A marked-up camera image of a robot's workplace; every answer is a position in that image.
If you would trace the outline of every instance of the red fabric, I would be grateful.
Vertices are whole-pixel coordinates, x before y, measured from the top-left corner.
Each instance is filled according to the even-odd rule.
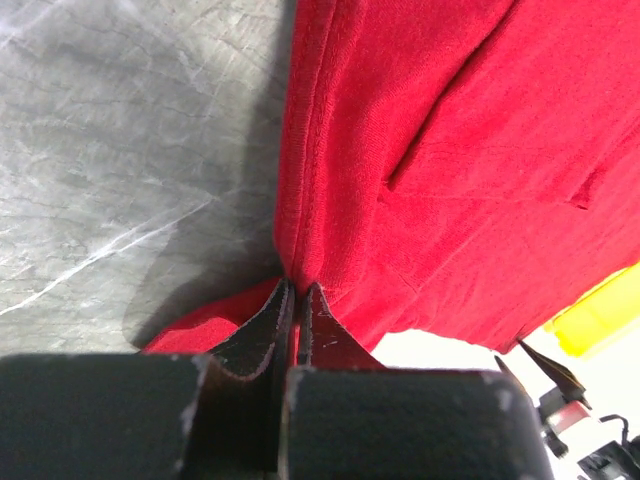
[[[419,328],[506,351],[637,262],[638,25],[633,0],[301,1],[275,218],[287,274],[319,281],[367,348]],[[210,347],[216,318],[151,350]]]
[[[210,350],[262,308],[278,280],[266,280],[231,298],[199,308],[163,331],[145,350],[165,353]]]

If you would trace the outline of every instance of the gray marble surface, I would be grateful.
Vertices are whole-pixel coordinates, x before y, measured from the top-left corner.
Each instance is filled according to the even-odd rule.
[[[294,9],[0,3],[0,355],[130,351],[278,273]]]

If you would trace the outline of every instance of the white vein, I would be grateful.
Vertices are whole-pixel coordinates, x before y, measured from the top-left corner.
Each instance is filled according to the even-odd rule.
[[[154,219],[147,220],[146,222],[141,223],[137,227],[132,228],[131,230],[123,233],[122,235],[118,235],[116,238],[111,240],[109,243],[107,243],[105,246],[103,246],[102,248],[100,248],[96,252],[92,253],[89,257],[87,257],[85,260],[80,262],[78,265],[76,265],[75,267],[70,268],[69,270],[66,270],[65,272],[63,272],[62,275],[60,275],[58,278],[56,278],[55,280],[50,282],[46,287],[44,287],[39,292],[36,292],[33,295],[30,295],[29,297],[27,297],[24,300],[22,300],[20,303],[17,303],[15,305],[12,305],[11,307],[7,307],[4,310],[1,310],[0,311],[0,316],[5,315],[5,314],[7,314],[9,312],[13,312],[14,310],[18,310],[20,308],[26,307],[27,305],[29,305],[29,304],[35,302],[36,300],[38,300],[40,297],[45,295],[47,292],[50,292],[51,290],[56,288],[61,283],[66,282],[67,280],[69,280],[71,277],[76,275],[78,272],[81,272],[82,270],[84,270],[88,266],[93,265],[98,260],[102,260],[103,258],[109,257],[111,255],[116,255],[116,254],[119,254],[119,253],[122,253],[122,252],[125,252],[125,251],[129,250],[131,247],[134,247],[134,246],[144,242],[145,240],[148,240],[149,238],[153,237],[154,235],[157,235],[158,233],[173,227],[174,225],[176,225],[181,220],[184,220],[185,218],[189,217],[190,215],[193,215],[197,211],[199,211],[199,210],[203,209],[204,207],[206,207],[207,205],[209,205],[211,202],[212,202],[212,200],[208,200],[208,201],[204,202],[202,205],[199,205],[198,207],[190,210],[189,212],[185,213],[184,215],[180,216],[179,218],[176,218],[175,220],[172,220],[169,223],[166,223],[165,225],[161,226],[160,228],[156,228],[155,230],[151,230],[150,232],[145,233],[144,235],[136,238],[135,240],[127,243],[126,245],[124,245],[123,247],[120,247],[120,248],[116,248],[116,246],[122,239],[130,237],[132,234],[138,232],[141,228],[147,226]]]
[[[7,38],[0,43],[0,50],[6,47],[11,40],[13,40],[18,35],[24,34],[25,32],[31,30],[33,27],[42,22],[47,16],[53,12],[57,7],[67,3],[68,0],[55,0],[53,3],[48,4],[44,7],[40,13],[35,15],[31,21],[26,22],[24,25],[14,26],[11,24],[7,24],[2,19],[0,19],[0,35],[6,35]],[[38,3],[37,0],[32,0],[31,2],[24,5],[20,10],[12,15],[13,18],[20,16],[22,13],[27,12],[34,4]]]

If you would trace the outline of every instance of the red cloth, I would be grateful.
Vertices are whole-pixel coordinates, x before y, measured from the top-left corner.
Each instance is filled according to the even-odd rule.
[[[506,351],[637,262],[638,25],[633,0],[301,1],[275,218],[287,274],[319,281],[367,348],[419,328]],[[213,346],[269,285],[150,350]]]

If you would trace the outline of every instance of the yellow object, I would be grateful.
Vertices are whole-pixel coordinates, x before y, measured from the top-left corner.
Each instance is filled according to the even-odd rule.
[[[545,325],[573,357],[592,355],[640,325],[640,263],[617,272]]]

